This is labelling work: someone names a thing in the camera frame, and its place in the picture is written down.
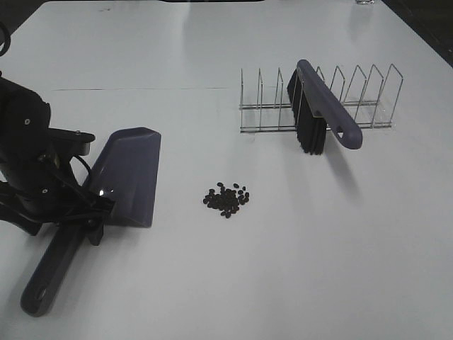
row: dustpan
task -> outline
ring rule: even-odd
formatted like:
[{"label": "dustpan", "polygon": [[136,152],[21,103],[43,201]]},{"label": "dustpan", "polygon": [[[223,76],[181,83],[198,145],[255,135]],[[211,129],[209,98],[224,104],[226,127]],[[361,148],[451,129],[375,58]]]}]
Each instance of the dustpan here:
[{"label": "dustpan", "polygon": [[94,164],[91,192],[115,202],[109,225],[151,227],[161,135],[145,127],[114,132]]},{"label": "dustpan", "polygon": [[21,298],[28,314],[45,314],[84,238],[98,245],[104,224],[151,227],[161,135],[145,127],[119,130],[108,139],[84,186],[113,201],[105,219],[62,222]]}]

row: hand brush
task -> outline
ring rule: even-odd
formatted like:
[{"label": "hand brush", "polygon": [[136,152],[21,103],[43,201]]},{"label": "hand brush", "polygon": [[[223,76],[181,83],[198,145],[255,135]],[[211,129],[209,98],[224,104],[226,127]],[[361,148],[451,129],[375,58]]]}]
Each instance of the hand brush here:
[{"label": "hand brush", "polygon": [[288,83],[297,139],[305,153],[322,154],[327,124],[342,146],[359,149],[362,131],[305,59]]}]

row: pile of beans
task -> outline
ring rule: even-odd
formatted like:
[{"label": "pile of beans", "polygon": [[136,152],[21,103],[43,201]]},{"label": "pile of beans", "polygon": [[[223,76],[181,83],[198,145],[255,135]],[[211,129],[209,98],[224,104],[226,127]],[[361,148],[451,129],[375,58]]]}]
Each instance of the pile of beans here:
[{"label": "pile of beans", "polygon": [[232,214],[239,211],[239,206],[246,204],[250,200],[250,194],[246,192],[246,187],[240,189],[239,184],[233,184],[233,188],[225,188],[222,182],[217,183],[219,192],[214,189],[209,189],[209,193],[205,196],[203,203],[208,208],[220,210],[221,216],[230,218]]}]

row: cable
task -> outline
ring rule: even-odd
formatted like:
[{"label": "cable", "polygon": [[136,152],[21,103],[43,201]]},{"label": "cable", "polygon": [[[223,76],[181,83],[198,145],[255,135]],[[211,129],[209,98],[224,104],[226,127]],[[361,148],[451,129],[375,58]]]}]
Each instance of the cable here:
[{"label": "cable", "polygon": [[82,199],[83,202],[85,202],[87,205],[90,207],[96,202],[95,200],[91,200],[87,196],[87,190],[81,187],[75,178],[69,178],[67,175],[61,173],[58,171],[57,168],[55,168],[54,164],[49,164],[45,163],[45,168],[60,182],[65,184],[66,186],[70,187],[78,197]]},{"label": "cable", "polygon": [[8,28],[1,21],[0,21],[0,30],[1,30],[1,32],[3,32],[3,35],[5,37],[5,43],[3,44],[3,48],[0,50],[0,57],[1,57],[9,50],[9,46],[11,45],[11,34],[9,34]]},{"label": "cable", "polygon": [[85,169],[87,170],[88,172],[88,175],[86,177],[86,180],[85,180],[85,183],[83,186],[85,187],[88,187],[90,186],[91,184],[91,169],[90,169],[90,166],[86,163],[85,159],[83,159],[82,157],[80,157],[78,154],[76,154],[74,156],[74,158],[76,158],[79,162],[82,163],[82,165],[85,167]]}]

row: dustpan handle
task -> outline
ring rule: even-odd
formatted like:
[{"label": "dustpan handle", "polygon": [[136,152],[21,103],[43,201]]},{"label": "dustpan handle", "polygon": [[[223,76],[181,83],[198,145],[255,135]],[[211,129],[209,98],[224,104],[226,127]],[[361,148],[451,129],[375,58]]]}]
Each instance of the dustpan handle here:
[{"label": "dustpan handle", "polygon": [[303,83],[311,112],[314,115],[321,115],[326,120],[342,146],[348,149],[359,149],[363,140],[359,125],[351,118],[307,60],[299,60],[297,73]]},{"label": "dustpan handle", "polygon": [[83,239],[80,222],[59,227],[23,291],[21,306],[29,315],[40,317],[49,310]]}]

